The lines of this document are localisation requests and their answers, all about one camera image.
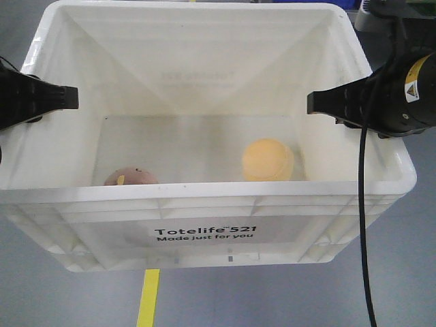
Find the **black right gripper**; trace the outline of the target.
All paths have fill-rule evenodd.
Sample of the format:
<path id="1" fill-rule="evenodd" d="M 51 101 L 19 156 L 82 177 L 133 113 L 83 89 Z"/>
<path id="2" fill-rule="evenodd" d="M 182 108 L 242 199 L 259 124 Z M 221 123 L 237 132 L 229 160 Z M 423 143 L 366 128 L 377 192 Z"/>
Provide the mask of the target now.
<path id="1" fill-rule="evenodd" d="M 365 81 L 314 91 L 307 114 L 327 114 L 380 138 L 420 134 L 435 126 L 435 62 L 407 61 Z"/>

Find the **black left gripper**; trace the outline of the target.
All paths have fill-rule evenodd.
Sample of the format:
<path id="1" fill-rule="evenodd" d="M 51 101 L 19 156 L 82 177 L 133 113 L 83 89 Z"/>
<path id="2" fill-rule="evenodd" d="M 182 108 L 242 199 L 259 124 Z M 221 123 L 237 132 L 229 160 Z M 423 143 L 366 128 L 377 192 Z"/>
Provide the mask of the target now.
<path id="1" fill-rule="evenodd" d="M 50 84 L 37 76 L 22 74 L 1 57 L 1 131 L 41 121 L 42 115 L 37 112 L 78 108 L 76 87 Z"/>

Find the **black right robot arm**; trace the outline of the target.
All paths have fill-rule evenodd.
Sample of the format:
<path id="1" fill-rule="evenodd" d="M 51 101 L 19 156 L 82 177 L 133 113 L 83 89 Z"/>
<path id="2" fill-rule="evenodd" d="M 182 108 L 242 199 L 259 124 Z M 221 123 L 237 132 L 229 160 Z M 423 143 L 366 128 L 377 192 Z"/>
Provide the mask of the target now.
<path id="1" fill-rule="evenodd" d="M 421 134 L 435 126 L 435 53 L 388 61 L 371 75 L 307 95 L 307 113 L 368 129 L 380 138 Z"/>

